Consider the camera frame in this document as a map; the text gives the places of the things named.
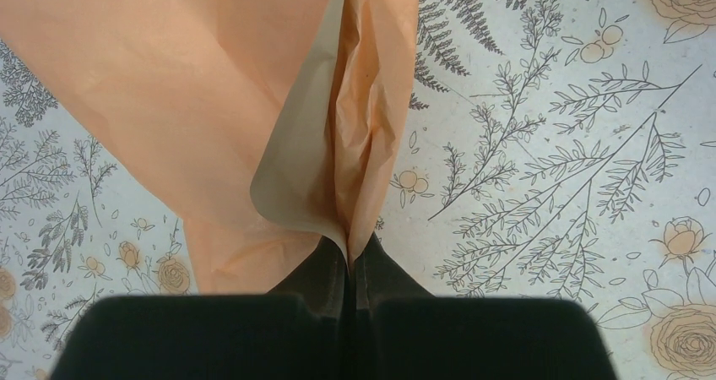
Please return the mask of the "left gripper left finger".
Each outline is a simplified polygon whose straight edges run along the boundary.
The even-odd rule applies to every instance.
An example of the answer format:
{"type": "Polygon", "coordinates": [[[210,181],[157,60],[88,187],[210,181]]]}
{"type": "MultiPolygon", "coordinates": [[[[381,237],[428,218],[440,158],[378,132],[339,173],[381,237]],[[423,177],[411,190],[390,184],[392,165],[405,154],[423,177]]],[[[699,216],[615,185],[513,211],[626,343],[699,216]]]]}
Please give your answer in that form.
{"type": "Polygon", "coordinates": [[[347,269],[327,238],[262,295],[113,296],[80,319],[54,379],[341,379],[347,269]]]}

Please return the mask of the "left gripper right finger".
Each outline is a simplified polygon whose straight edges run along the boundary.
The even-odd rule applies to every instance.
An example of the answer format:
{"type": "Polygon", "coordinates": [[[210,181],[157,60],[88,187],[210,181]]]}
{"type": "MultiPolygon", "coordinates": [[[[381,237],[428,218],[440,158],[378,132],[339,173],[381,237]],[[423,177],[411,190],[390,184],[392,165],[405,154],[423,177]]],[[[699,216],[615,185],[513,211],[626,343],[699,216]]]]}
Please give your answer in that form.
{"type": "Polygon", "coordinates": [[[355,261],[354,379],[613,379],[578,304],[435,296],[372,237],[355,261]]]}

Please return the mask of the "peach wrapping paper sheet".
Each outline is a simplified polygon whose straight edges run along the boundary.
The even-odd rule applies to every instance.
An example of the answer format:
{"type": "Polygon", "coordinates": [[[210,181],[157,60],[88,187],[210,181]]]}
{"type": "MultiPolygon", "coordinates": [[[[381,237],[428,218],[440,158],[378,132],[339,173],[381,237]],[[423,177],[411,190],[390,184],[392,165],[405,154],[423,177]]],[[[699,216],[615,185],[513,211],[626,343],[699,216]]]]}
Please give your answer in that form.
{"type": "Polygon", "coordinates": [[[399,152],[418,0],[1,0],[1,38],[182,218],[198,288],[353,266],[399,152]]]}

